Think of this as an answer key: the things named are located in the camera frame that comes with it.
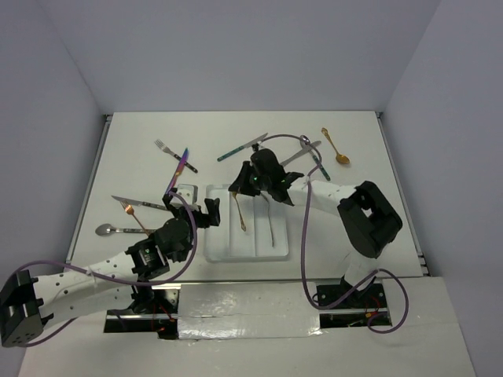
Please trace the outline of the iridescent rainbow knife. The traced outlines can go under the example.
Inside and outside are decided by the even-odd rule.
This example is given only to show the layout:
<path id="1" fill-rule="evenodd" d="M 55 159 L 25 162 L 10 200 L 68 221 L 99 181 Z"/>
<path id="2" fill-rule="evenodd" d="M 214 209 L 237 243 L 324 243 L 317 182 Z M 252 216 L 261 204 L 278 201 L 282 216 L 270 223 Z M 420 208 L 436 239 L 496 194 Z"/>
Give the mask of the iridescent rainbow knife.
<path id="1" fill-rule="evenodd" d="M 177 168 L 174 171 L 174 174 L 166 188 L 166 191 L 164 192 L 165 195 L 168 195 L 170 191 L 175 187 L 178 177 L 182 174 L 182 171 L 185 168 L 185 163 L 187 162 L 188 156 L 189 156 L 189 150 L 185 148 L 182 157 L 178 162 Z"/>

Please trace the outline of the plain silver fork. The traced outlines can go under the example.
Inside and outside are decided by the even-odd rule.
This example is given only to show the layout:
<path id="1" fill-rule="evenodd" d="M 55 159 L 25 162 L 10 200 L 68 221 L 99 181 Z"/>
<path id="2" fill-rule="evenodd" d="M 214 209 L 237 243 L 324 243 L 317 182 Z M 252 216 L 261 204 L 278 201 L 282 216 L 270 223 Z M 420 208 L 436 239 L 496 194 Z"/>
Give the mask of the plain silver fork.
<path id="1" fill-rule="evenodd" d="M 274 228 L 273 228 L 272 218 L 271 218 L 271 205 L 270 205 L 270 201 L 267 196 L 263 195 L 263 199 L 266 201 L 266 204 L 267 204 L 267 217 L 268 217 L 268 222 L 269 222 L 269 227 L 270 227 L 271 247 L 274 248 L 275 239 L 274 239 Z"/>

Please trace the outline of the ornate gold spoon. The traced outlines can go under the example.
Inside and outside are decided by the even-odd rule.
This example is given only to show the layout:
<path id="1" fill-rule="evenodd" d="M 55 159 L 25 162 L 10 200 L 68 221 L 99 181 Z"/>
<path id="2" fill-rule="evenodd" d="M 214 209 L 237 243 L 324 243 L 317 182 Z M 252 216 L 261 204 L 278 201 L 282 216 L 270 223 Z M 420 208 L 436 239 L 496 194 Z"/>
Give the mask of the ornate gold spoon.
<path id="1" fill-rule="evenodd" d="M 239 204 L 239 201 L 238 201 L 238 198 L 237 198 L 237 194 L 238 192 L 230 192 L 231 193 L 231 196 L 233 197 L 234 199 L 234 202 L 237 206 L 237 212 L 238 212 L 238 216 L 239 216 L 239 221 L 240 221 L 240 228 L 243 232 L 246 232 L 247 231 L 247 226 L 245 224 L 245 221 L 244 221 L 244 217 L 243 217 L 243 214 L 242 214 L 242 211 L 241 211 L 241 208 L 240 208 L 240 204 Z"/>

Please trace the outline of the copper fork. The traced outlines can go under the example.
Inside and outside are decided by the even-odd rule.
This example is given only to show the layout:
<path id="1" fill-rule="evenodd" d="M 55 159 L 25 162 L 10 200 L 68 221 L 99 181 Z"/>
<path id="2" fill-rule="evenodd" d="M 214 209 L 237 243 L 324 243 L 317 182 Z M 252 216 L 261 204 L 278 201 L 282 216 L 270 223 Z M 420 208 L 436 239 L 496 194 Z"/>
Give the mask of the copper fork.
<path id="1" fill-rule="evenodd" d="M 123 210 L 128 214 L 130 215 L 136 222 L 137 224 L 141 227 L 141 230 L 147 235 L 149 236 L 151 234 L 151 232 L 149 230 L 147 230 L 146 227 L 144 227 L 144 225 L 141 223 L 141 221 L 138 219 L 138 217 L 136 216 L 135 212 L 134 212 L 134 208 L 125 200 L 120 200 L 119 201 Z"/>

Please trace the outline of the ornate silver knife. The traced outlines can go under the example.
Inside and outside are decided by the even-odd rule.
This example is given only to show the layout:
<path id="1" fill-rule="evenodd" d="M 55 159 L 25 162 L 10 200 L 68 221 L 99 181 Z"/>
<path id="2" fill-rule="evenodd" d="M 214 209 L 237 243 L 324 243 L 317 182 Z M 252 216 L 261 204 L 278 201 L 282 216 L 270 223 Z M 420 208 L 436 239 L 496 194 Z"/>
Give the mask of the ornate silver knife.
<path id="1" fill-rule="evenodd" d="M 306 154 L 309 154 L 310 152 L 313 152 L 315 148 L 321 145 L 321 141 L 314 141 L 311 143 L 306 143 L 304 140 L 301 140 L 300 146 L 301 149 L 287 158 L 286 160 L 282 161 L 280 163 L 281 166 L 286 167 L 288 164 L 291 162 L 295 161 L 296 159 L 300 158 L 301 156 L 304 156 Z"/>

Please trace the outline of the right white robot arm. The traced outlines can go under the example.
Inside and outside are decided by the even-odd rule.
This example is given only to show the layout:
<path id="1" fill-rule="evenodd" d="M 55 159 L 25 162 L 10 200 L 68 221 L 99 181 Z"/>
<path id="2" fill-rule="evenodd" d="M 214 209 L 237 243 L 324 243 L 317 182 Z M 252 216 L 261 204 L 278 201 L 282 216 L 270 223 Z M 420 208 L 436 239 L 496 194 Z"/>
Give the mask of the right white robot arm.
<path id="1" fill-rule="evenodd" d="M 229 191 L 251 197 L 267 192 L 278 203 L 304 208 L 301 282 L 308 302 L 319 310 L 334 309 L 343 302 L 351 307 L 361 306 L 369 297 L 367 286 L 381 272 L 375 261 L 403 227 L 402 219 L 375 183 L 364 181 L 360 185 L 341 186 L 313 180 L 311 174 L 288 172 L 268 148 L 257 150 L 242 163 Z M 307 226 L 312 208 L 341 220 L 358 255 L 357 261 L 343 275 L 342 296 L 325 306 L 312 298 L 307 286 Z"/>

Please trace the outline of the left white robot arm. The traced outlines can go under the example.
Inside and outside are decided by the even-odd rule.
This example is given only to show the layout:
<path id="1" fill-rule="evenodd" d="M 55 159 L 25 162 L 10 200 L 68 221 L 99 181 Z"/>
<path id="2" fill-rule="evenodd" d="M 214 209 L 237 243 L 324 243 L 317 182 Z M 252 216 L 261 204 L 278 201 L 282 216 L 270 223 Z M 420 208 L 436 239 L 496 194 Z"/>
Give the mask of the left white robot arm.
<path id="1" fill-rule="evenodd" d="M 171 205 L 178 199 L 178 205 Z M 1 344 L 4 347 L 30 347 L 55 324 L 66 327 L 76 318 L 111 309 L 125 302 L 136 313 L 151 309 L 151 287 L 172 262 L 188 266 L 196 253 L 197 231 L 217 227 L 221 222 L 220 200 L 206 198 L 207 208 L 189 205 L 176 191 L 163 197 L 172 213 L 160 228 L 126 251 L 102 262 L 78 267 L 60 263 L 60 273 L 33 276 L 29 262 L 15 270 L 1 289 Z"/>

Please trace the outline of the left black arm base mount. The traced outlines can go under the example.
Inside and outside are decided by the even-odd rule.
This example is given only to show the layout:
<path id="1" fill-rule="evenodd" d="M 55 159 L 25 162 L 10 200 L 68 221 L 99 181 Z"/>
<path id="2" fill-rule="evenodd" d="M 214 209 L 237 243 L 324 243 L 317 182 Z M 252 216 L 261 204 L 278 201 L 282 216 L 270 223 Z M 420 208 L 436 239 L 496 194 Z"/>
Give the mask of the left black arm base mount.
<path id="1" fill-rule="evenodd" d="M 105 334 L 152 333 L 159 339 L 178 339 L 178 305 L 181 285 L 133 287 L 126 309 L 106 313 Z"/>

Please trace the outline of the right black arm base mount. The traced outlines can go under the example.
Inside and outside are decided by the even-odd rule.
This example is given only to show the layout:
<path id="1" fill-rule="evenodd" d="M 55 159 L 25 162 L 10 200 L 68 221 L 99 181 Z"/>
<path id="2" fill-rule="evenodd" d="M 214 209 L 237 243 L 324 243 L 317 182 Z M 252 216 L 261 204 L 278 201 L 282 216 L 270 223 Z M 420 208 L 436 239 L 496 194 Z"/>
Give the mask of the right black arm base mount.
<path id="1" fill-rule="evenodd" d="M 339 299 L 350 286 L 339 282 L 336 284 L 317 284 L 312 299 L 320 306 L 327 306 Z M 382 283 L 371 283 L 362 291 L 352 293 L 335 309 L 319 313 L 321 329 L 366 327 L 370 318 L 372 326 L 391 326 L 388 314 L 387 298 Z"/>

